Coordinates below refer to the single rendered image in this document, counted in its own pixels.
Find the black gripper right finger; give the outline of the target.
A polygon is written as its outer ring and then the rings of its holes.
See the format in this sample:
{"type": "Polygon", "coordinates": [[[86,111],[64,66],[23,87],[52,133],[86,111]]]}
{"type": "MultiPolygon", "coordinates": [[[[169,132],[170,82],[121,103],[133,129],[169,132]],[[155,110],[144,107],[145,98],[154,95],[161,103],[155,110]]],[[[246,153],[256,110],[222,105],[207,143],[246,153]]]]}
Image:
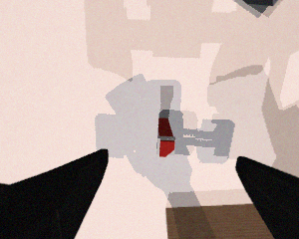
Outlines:
{"type": "Polygon", "coordinates": [[[299,239],[299,177],[245,156],[235,169],[274,239],[299,239]]]}

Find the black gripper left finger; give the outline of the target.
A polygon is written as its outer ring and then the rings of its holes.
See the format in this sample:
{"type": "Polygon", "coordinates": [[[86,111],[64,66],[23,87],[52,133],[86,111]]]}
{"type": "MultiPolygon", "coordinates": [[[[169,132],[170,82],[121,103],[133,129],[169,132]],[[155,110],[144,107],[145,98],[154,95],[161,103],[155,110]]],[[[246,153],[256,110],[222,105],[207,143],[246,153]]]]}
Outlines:
{"type": "Polygon", "coordinates": [[[0,239],[75,239],[109,163],[100,149],[19,182],[0,182],[0,239]]]}

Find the grey sloped panel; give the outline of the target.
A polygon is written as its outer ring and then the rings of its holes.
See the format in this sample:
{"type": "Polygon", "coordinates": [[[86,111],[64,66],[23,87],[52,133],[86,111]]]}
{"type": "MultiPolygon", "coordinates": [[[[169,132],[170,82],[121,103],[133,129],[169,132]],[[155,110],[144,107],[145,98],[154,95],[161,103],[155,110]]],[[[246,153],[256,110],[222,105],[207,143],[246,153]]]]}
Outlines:
{"type": "Polygon", "coordinates": [[[246,4],[274,6],[278,0],[243,0],[246,4]]]}

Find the dark red peg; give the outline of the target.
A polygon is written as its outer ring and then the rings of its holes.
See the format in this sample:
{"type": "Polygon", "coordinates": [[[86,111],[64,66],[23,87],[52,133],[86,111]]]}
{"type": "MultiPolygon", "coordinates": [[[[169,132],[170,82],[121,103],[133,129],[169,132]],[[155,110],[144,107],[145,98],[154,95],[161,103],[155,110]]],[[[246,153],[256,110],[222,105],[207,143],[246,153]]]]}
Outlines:
{"type": "Polygon", "coordinates": [[[175,136],[172,135],[168,119],[158,118],[157,154],[160,157],[174,155],[175,136]]]}

